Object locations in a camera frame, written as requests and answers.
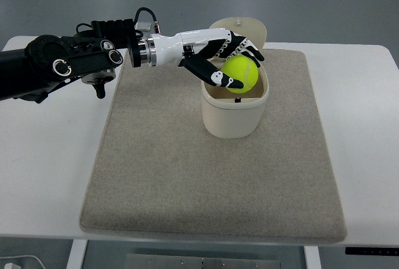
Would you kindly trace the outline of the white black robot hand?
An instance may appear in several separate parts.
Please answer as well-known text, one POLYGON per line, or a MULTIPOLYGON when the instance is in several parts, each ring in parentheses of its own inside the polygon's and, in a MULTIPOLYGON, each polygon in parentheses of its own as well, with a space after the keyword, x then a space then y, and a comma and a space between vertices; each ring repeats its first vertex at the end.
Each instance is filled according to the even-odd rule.
POLYGON ((174 36, 147 34, 133 40, 128 51, 133 67, 170 63, 184 67, 206 84, 232 89, 243 89, 243 82, 223 73, 207 59, 242 55, 256 66, 264 61, 264 56, 248 38, 225 28, 186 31, 174 36))

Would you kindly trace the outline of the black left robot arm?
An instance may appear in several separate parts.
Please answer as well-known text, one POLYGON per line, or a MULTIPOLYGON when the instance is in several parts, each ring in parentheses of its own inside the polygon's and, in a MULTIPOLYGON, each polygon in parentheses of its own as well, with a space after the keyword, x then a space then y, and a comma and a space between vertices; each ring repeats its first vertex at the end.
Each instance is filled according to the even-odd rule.
POLYGON ((245 36, 225 28, 211 28, 163 36, 159 26, 145 36, 137 18, 93 21, 72 37, 42 35, 25 48, 1 53, 1 99, 41 103, 48 95, 76 81, 91 85, 99 99, 115 78, 127 49, 133 67, 173 64, 188 69, 203 82, 242 89, 242 80, 212 65, 214 57, 244 56, 259 65, 263 56, 245 36))

